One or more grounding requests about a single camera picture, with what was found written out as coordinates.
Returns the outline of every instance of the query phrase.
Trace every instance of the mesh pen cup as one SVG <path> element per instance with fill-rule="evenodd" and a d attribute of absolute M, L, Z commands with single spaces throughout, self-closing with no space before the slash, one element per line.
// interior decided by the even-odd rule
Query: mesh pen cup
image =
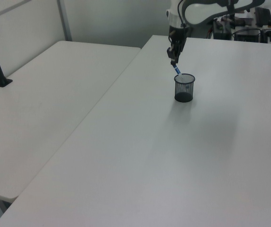
<path fill-rule="evenodd" d="M 186 73 L 175 76 L 174 99 L 181 103 L 190 102 L 193 99 L 193 83 L 195 80 L 193 75 Z"/>

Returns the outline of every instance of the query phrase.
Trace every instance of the white wall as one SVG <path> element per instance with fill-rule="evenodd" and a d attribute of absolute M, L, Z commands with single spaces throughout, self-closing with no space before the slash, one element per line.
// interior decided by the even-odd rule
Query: white wall
<path fill-rule="evenodd" d="M 7 77 L 64 40 L 56 0 L 32 0 L 0 16 L 0 64 Z"/>
<path fill-rule="evenodd" d="M 170 0 L 62 0 L 73 41 L 142 48 L 168 35 Z"/>

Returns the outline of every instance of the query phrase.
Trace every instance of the blue marker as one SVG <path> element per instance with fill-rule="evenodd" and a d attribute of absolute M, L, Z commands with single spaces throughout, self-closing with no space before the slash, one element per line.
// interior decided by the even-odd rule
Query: blue marker
<path fill-rule="evenodd" d="M 177 72 L 178 75 L 182 75 L 177 65 L 173 65 L 173 68 Z"/>

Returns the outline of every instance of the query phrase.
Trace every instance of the table surface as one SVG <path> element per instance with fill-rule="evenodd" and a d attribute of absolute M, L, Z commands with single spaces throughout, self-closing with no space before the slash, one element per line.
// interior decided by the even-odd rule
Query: table surface
<path fill-rule="evenodd" d="M 13 201 L 139 52 L 61 41 L 0 88 L 0 199 Z"/>
<path fill-rule="evenodd" d="M 271 226 L 271 44 L 153 36 L 0 227 Z"/>

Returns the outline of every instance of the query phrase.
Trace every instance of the black cable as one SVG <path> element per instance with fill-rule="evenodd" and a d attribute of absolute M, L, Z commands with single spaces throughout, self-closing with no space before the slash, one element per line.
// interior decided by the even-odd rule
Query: black cable
<path fill-rule="evenodd" d="M 236 32 L 233 32 L 231 35 L 233 36 L 234 34 L 237 34 L 237 33 L 240 33 L 240 32 L 244 32 L 244 31 L 249 31 L 249 30 L 259 30 L 260 32 L 262 31 L 259 28 L 248 28 L 248 29 L 241 29 L 241 30 L 238 30 Z"/>
<path fill-rule="evenodd" d="M 184 0 L 181 0 L 180 2 L 179 2 L 179 4 L 178 4 L 178 14 L 179 14 L 179 18 L 180 18 L 180 20 L 181 20 L 181 25 L 183 26 L 183 27 L 185 27 L 185 24 L 184 24 L 184 22 L 183 22 L 183 20 L 182 20 L 182 17 L 181 17 L 181 13 L 180 13 L 180 5 L 181 5 L 181 3 L 183 2 Z"/>

